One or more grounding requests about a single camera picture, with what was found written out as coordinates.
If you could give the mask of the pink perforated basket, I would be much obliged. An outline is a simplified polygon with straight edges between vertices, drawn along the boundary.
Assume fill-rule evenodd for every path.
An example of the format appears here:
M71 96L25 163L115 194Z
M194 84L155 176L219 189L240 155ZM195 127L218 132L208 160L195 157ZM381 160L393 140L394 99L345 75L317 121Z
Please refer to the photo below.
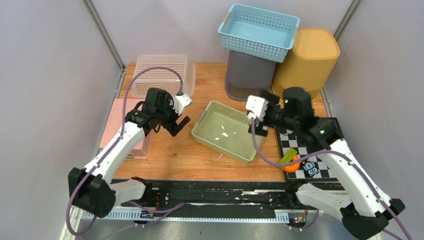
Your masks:
M116 98L113 101L106 126L100 141L99 152L113 139L122 125L122 110L124 99ZM153 131L151 131L142 142L138 143L128 155L128 158L147 159L152 145Z

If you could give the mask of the green perforated basket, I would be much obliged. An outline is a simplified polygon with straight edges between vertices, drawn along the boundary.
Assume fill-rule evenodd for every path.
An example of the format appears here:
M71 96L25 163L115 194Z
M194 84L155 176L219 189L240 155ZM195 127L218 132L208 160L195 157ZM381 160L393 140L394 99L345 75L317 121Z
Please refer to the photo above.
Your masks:
M191 134L198 143L248 165L257 154L250 124L246 113L212 100Z

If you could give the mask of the grey slatted waste bin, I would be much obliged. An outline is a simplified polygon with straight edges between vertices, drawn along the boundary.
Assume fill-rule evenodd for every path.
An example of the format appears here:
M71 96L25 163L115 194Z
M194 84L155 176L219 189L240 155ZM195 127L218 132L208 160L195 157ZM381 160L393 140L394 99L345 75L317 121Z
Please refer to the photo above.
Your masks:
M229 51L224 78L225 92L235 101L244 102L261 90L270 91L276 62L257 56Z

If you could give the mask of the white perforated basket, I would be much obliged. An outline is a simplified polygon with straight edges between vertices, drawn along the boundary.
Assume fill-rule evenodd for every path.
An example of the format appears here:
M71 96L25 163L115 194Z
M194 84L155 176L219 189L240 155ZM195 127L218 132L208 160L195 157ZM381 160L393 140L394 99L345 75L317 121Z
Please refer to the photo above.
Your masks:
M133 76L151 67L167 67L176 71L183 82L183 93L190 97L196 84L196 65L187 54L140 54ZM164 69L150 70L137 78L130 88L132 97L144 99L150 88L166 90L175 96L180 90L180 80L173 72Z

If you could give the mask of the yellow slatted waste bin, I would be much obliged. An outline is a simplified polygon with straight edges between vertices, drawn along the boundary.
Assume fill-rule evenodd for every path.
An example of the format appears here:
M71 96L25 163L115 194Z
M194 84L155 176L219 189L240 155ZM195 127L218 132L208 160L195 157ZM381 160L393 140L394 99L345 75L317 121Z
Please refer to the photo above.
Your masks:
M275 67L271 92L282 98L285 89L300 87L314 101L319 97L339 56L340 48L329 30L300 28L292 49L284 61Z

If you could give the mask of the blue perforated basket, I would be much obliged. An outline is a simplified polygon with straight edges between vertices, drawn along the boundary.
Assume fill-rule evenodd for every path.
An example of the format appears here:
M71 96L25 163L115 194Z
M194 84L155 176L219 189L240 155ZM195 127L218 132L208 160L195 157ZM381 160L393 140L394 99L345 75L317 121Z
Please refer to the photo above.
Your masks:
M299 25L297 16L235 3L217 31L225 49L282 63Z

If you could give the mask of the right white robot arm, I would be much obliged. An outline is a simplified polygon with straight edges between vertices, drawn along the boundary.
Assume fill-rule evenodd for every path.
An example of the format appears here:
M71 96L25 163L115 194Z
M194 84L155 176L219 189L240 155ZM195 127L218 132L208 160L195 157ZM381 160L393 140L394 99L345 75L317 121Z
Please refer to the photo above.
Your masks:
M385 232L389 221L395 220L411 239L399 218L406 208L403 201L389 197L378 187L354 157L336 123L315 115L311 96L303 88L289 87L282 97L261 90L247 98L245 108L253 137L266 136L268 127L291 131L310 151L299 161L318 157L346 191L346 195L336 195L299 180L286 190L285 201L290 208L308 206L323 211L341 221L359 240Z

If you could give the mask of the green orange toy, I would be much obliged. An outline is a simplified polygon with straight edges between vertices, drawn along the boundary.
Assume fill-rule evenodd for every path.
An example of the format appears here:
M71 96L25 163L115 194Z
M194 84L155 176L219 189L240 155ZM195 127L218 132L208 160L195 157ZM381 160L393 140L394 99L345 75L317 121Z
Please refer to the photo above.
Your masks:
M299 159L298 151L294 148L290 148L287 153L283 155L283 157L278 162L279 164L290 164L288 166L284 166L282 169L287 173L295 173L300 168L300 163L297 161Z

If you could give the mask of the blue white small toy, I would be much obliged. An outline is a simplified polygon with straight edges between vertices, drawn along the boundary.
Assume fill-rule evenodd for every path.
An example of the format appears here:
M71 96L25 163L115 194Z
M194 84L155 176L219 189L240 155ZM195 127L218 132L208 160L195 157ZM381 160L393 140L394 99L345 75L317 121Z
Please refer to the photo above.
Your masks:
M304 161L303 163L303 170L307 173L307 176L312 178L313 176L317 175L320 171L315 162L313 161Z

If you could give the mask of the black white checkerboard mat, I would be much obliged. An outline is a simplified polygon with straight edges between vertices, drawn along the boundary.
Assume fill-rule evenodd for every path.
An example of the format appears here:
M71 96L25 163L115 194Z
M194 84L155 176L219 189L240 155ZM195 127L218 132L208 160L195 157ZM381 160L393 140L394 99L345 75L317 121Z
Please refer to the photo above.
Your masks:
M290 148L294 148L298 152L300 158L310 153L308 148L297 139L293 132L286 130L285 128L276 128L275 135L277 138L276 142L281 157L283 157L283 155L286 154ZM303 161L300 163L300 167L296 172L282 172L286 182L306 180L308 182L332 183L338 181L335 174L320 158L318 158L318 156L310 157L305 161L315 162L315 164L319 168L319 173L313 177L307 176L307 173L303 169Z

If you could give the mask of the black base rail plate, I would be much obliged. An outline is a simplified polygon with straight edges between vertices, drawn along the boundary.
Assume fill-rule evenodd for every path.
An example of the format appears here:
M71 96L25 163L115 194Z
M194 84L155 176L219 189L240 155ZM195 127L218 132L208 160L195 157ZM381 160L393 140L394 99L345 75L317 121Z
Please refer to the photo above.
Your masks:
M276 210L311 214L315 208L288 201L293 183L277 181L150 180L143 207L166 210L184 205L171 217L270 219Z

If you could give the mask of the aluminium frame rails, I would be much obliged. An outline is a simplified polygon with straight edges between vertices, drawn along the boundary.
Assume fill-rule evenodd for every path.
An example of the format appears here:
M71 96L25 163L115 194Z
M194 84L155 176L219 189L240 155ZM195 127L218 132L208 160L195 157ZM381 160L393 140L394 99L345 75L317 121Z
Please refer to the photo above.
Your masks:
M132 221L132 228L160 222L274 223L297 231L331 213L295 199L292 184L277 182L154 181L147 197L120 203L104 221Z

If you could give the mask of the right corner metal post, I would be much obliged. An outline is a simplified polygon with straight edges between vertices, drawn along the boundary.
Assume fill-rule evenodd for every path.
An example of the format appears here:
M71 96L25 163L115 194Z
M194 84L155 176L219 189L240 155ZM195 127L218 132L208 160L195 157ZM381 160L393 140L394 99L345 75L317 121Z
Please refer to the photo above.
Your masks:
M336 28L333 36L336 41L339 40L343 32L345 31L345 28L348 26L349 22L353 18L354 14L358 10L360 4L362 3L362 0L352 0L349 7L347 8L344 16L342 17L338 27Z

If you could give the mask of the corner metal post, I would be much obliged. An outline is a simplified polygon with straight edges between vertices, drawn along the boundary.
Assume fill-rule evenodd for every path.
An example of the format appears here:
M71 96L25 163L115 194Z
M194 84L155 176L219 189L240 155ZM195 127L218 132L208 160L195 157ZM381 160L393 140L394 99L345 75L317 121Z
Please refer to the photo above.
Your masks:
M99 31L99 34L101 38L103 39L107 49L109 50L114 62L118 66L118 68L121 71L124 71L126 69L126 65L124 64L122 58L120 57L120 54L118 53L118 50L116 46L114 45L112 38L110 37L102 19L99 15L94 3L92 0L82 0L82 3L86 7L88 14L90 15L94 25L96 26L97 30Z
M336 41L339 40L343 32L345 31L345 28L348 26L349 22L353 18L354 14L358 10L360 4L362 3L362 0L352 0L349 7L347 8L344 16L342 17L338 27L336 28L333 36Z

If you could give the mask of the left corner metal post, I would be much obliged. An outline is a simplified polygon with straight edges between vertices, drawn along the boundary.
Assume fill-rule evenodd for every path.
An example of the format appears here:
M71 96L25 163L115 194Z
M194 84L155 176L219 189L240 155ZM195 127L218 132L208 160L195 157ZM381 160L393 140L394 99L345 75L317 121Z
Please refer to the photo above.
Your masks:
M118 68L121 71L124 71L126 69L126 65L124 64L122 58L120 57L120 54L118 53L118 50L116 46L114 45L112 38L110 37L102 19L99 15L94 3L92 0L82 0L82 3L86 7L88 14L90 15L94 25L96 26L97 30L99 31L99 34L101 38L103 39L107 49L109 50L114 62L118 66Z

